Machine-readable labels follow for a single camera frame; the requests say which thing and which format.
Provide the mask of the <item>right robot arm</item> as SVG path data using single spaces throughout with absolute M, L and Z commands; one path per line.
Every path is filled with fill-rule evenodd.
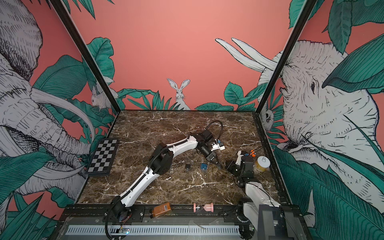
M 244 190 L 246 200 L 239 203 L 237 216 L 254 227 L 258 240 L 303 240 L 298 232 L 292 210 L 275 201 L 254 176 L 255 159 L 239 151 L 226 170 L 235 178 L 235 184 Z

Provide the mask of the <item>blue padlock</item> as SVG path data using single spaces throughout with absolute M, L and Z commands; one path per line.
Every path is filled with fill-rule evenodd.
M 200 169 L 201 169 L 202 172 L 206 172 L 206 171 L 208 170 L 208 165 L 202 163 L 202 164 L 200 165 Z

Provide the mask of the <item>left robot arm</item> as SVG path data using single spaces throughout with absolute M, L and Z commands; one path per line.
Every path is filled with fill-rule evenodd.
M 130 185 L 130 187 L 118 196 L 115 196 L 110 207 L 105 213 L 105 222 L 114 220 L 122 223 L 131 215 L 131 207 L 134 205 L 142 192 L 159 176 L 167 173 L 173 163 L 173 159 L 189 150 L 198 150 L 207 162 L 222 168 L 215 150 L 224 150 L 222 141 L 215 139 L 211 144 L 213 135 L 210 131 L 189 134 L 185 139 L 171 144 L 160 143 L 152 153 L 149 163 L 141 175 Z

